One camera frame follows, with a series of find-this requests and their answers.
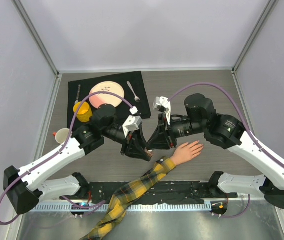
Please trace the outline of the glitter nail polish bottle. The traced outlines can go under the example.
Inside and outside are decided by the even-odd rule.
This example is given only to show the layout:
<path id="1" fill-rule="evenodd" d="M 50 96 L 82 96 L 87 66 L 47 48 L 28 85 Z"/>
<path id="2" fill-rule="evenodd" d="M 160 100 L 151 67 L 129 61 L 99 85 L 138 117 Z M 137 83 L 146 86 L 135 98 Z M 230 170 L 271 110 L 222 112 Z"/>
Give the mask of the glitter nail polish bottle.
<path id="1" fill-rule="evenodd" d="M 149 151 L 146 149 L 145 152 L 146 152 L 146 154 L 147 154 L 147 156 L 148 156 L 149 158 L 152 158 L 152 156 L 153 156 L 153 151 L 152 151 L 152 152 L 149 152 Z"/>

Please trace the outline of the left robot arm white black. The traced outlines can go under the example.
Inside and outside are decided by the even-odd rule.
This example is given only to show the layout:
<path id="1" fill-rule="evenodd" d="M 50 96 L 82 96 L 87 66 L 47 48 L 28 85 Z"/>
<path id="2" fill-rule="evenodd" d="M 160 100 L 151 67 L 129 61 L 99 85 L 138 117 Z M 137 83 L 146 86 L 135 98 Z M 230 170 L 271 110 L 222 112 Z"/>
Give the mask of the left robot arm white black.
<path id="1" fill-rule="evenodd" d="M 101 105 L 86 124 L 72 132 L 70 138 L 56 149 L 26 166 L 10 166 L 4 170 L 3 190 L 16 214 L 25 214 L 39 202 L 61 196 L 84 199 L 88 183 L 79 173 L 63 179 L 48 178 L 102 146 L 105 138 L 120 144 L 120 154 L 124 156 L 147 162 L 151 160 L 152 154 L 146 149 L 142 133 L 141 117 L 130 115 L 119 127 L 115 123 L 115 113 L 112 105 Z"/>

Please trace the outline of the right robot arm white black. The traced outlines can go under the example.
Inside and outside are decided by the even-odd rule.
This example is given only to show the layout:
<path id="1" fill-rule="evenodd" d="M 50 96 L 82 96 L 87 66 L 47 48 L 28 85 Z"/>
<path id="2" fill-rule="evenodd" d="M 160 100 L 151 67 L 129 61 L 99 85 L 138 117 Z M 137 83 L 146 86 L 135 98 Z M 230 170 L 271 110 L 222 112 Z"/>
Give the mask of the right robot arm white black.
<path id="1" fill-rule="evenodd" d="M 160 112 L 158 125 L 147 143 L 149 150 L 169 150 L 177 139 L 204 134 L 214 146 L 243 158 L 261 175 L 242 176 L 216 171 L 208 181 L 208 193 L 214 198 L 228 194 L 248 194 L 263 197 L 275 207 L 284 209 L 284 159 L 272 161 L 268 148 L 247 131 L 241 121 L 231 115 L 218 114 L 211 99 L 196 93 L 184 100 L 186 116 L 171 115 L 166 97 L 157 97 L 153 108 Z"/>

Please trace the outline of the silver fork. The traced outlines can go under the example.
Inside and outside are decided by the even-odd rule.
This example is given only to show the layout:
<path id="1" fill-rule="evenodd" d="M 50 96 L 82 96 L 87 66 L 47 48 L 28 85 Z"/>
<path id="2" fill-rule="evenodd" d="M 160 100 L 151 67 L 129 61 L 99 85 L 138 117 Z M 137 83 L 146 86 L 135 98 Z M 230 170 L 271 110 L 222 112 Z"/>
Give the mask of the silver fork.
<path id="1" fill-rule="evenodd" d="M 136 93 L 135 93 L 135 91 L 134 91 L 134 89 L 133 89 L 131 83 L 130 83 L 129 81 L 126 81 L 126 84 L 127 84 L 127 86 L 129 87 L 129 89 L 131 90 L 131 92 L 132 92 L 132 94 L 133 94 L 133 96 L 134 96 L 134 101 L 137 102 L 137 103 L 140 103 L 141 100 L 140 100 L 140 98 L 136 95 Z"/>

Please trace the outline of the black cloth placemat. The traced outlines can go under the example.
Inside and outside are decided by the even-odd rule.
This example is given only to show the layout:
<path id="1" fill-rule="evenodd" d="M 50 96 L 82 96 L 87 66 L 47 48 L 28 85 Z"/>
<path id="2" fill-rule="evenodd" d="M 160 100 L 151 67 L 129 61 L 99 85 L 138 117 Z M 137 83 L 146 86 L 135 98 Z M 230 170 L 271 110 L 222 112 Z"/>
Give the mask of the black cloth placemat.
<path id="1" fill-rule="evenodd" d="M 147 94 L 144 87 L 144 82 L 142 74 L 139 71 L 118 73 L 106 76 L 100 76 L 95 78 L 88 78 L 76 81 L 68 82 L 68 104 L 67 104 L 67 123 L 71 122 L 73 117 L 73 105 L 76 99 L 77 87 L 81 85 L 79 100 L 81 101 L 84 97 L 89 94 L 89 91 L 98 83 L 104 81 L 111 81 L 118 83 L 124 89 L 124 99 L 131 103 L 133 106 L 136 106 L 139 115 L 142 119 L 148 119 L 151 117 L 151 111 L 148 103 Z M 136 93 L 140 98 L 141 102 L 137 103 L 134 101 L 134 96 L 126 84 L 126 81 L 129 81 Z"/>

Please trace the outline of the yellow plaid sleeve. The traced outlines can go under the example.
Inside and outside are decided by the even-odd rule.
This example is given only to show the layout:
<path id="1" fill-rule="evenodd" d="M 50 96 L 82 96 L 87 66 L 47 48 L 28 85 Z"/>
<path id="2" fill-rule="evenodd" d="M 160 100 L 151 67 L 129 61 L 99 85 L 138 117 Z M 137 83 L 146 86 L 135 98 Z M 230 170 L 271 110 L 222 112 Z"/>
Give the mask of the yellow plaid sleeve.
<path id="1" fill-rule="evenodd" d="M 128 207 L 139 200 L 175 167 L 175 164 L 170 158 L 164 157 L 155 162 L 153 167 L 143 176 L 115 190 L 111 196 L 104 217 L 81 239 L 101 240 L 105 237 L 112 229 L 122 222 Z"/>

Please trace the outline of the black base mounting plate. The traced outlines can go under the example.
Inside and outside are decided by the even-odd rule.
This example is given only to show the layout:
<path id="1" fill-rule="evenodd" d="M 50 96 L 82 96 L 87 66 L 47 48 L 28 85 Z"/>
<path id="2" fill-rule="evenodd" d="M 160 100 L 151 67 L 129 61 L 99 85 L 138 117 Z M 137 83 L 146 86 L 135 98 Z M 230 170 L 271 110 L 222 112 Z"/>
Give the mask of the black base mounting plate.
<path id="1" fill-rule="evenodd" d="M 83 194 L 68 195 L 67 198 L 74 200 L 91 201 L 97 204 L 105 201 L 106 204 L 110 202 L 111 196 L 115 190 L 124 186 L 125 182 L 90 182 Z M 218 193 L 209 190 L 209 184 L 201 181 L 161 181 L 155 186 L 151 187 L 139 200 L 136 205 L 155 205 L 155 204 L 169 204 L 169 205 L 185 205 L 185 204 L 199 204 L 205 199 L 235 199 L 238 197 L 237 193 Z"/>

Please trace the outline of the pink ceramic plate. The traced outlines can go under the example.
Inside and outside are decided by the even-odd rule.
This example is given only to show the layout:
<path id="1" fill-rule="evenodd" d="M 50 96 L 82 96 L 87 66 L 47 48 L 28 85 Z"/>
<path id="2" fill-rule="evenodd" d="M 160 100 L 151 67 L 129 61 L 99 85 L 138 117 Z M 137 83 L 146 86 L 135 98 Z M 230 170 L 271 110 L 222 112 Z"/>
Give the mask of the pink ceramic plate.
<path id="1" fill-rule="evenodd" d="M 121 98 L 123 98 L 125 95 L 124 89 L 118 83 L 113 81 L 104 81 L 96 84 L 92 87 L 89 94 L 95 92 L 110 92 L 120 96 Z M 109 94 L 96 94 L 89 98 L 89 102 L 92 107 L 97 109 L 102 104 L 110 104 L 114 107 L 117 107 L 122 100 Z"/>

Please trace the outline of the yellow cup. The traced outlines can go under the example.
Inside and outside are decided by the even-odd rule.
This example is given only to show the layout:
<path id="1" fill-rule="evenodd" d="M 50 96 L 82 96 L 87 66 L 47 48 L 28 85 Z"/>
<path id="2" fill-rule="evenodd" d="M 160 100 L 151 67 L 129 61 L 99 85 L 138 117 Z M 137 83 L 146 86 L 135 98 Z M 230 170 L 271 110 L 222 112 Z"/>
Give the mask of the yellow cup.
<path id="1" fill-rule="evenodd" d="M 92 110 L 90 108 L 90 105 L 86 101 L 83 102 L 81 106 L 80 102 L 76 103 L 73 106 L 73 113 L 75 113 L 76 111 L 76 118 L 82 123 L 87 123 L 92 116 Z"/>

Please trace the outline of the white cup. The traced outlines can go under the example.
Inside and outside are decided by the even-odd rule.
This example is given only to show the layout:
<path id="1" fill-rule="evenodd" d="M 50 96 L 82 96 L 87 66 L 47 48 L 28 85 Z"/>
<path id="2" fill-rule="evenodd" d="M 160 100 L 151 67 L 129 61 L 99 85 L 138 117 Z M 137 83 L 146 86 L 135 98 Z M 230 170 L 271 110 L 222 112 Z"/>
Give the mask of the white cup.
<path id="1" fill-rule="evenodd" d="M 71 134 L 72 132 L 68 128 L 62 128 L 56 132 L 56 135 L 54 136 L 55 142 L 61 145 L 67 141 Z"/>

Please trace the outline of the silver knife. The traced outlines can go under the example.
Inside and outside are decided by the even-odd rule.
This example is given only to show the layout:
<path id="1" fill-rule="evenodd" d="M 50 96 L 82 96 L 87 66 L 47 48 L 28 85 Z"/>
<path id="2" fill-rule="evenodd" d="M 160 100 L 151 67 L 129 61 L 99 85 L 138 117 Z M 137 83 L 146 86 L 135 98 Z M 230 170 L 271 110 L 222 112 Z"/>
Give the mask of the silver knife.
<path id="1" fill-rule="evenodd" d="M 77 87 L 77 94 L 76 94 L 76 99 L 74 101 L 74 105 L 79 102 L 80 89 L 81 89 L 81 85 L 79 84 L 78 87 Z"/>

